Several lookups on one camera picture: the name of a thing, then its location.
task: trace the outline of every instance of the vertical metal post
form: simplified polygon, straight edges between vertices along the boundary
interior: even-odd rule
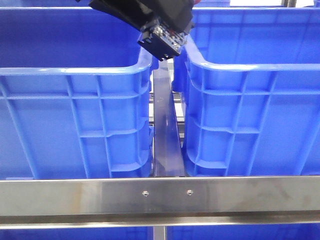
[[[282,0],[281,5],[287,8],[295,8],[296,4],[297,4],[297,0]]]
[[[174,95],[167,61],[153,73],[154,176],[184,177]]]
[[[167,239],[167,227],[154,226],[153,227],[153,240],[166,240]]]

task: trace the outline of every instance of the shiny metal surface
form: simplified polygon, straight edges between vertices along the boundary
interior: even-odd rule
[[[165,226],[153,227],[153,240],[167,239],[167,228]]]
[[[297,4],[297,0],[282,0],[281,5],[287,8],[295,8]]]
[[[319,203],[320,176],[0,181],[0,228],[311,223]]]
[[[168,62],[159,62],[153,73],[154,91],[154,176],[185,176],[177,126],[175,101]]]

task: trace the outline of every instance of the blue plastic crate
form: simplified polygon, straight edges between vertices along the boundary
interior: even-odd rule
[[[318,240],[319,224],[176,226],[168,240]]]
[[[320,174],[320,9],[194,11],[184,92],[191,176]]]
[[[88,7],[89,0],[0,0],[0,7]]]
[[[152,227],[0,230],[0,240],[152,240]]]
[[[0,179],[147,177],[152,56],[91,8],[0,8]]]
[[[197,7],[230,7],[230,0],[201,0]]]

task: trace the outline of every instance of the screw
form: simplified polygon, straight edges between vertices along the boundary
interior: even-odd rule
[[[188,194],[188,196],[191,196],[192,194],[194,194],[194,191],[192,191],[191,189],[189,189],[188,191],[186,191],[186,194]]]
[[[163,34],[163,30],[160,26],[157,26],[154,31],[153,31],[155,34],[158,34],[158,35],[162,35]]]
[[[144,197],[148,197],[148,196],[149,196],[149,192],[148,192],[148,191],[143,191],[143,192],[142,192],[142,195],[143,195]]]

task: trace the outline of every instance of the metal bar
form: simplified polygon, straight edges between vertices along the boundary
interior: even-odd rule
[[[167,239],[166,226],[153,227],[153,240],[165,240],[165,239]]]
[[[180,93],[179,92],[173,92],[173,100],[175,104],[179,104],[181,103],[181,97],[180,97]],[[150,93],[150,97],[149,97],[149,103],[153,104],[154,103],[154,94]]]
[[[0,181],[0,228],[320,222],[320,176]]]
[[[182,177],[185,167],[167,61],[153,72],[154,176]]]
[[[282,0],[281,5],[287,8],[295,8],[296,4],[297,4],[297,0]]]
[[[66,229],[66,228],[117,228],[164,226],[214,226],[261,224],[311,224],[320,223],[320,212],[248,212],[244,214],[127,214],[127,215],[68,215],[1,217],[3,229]]]

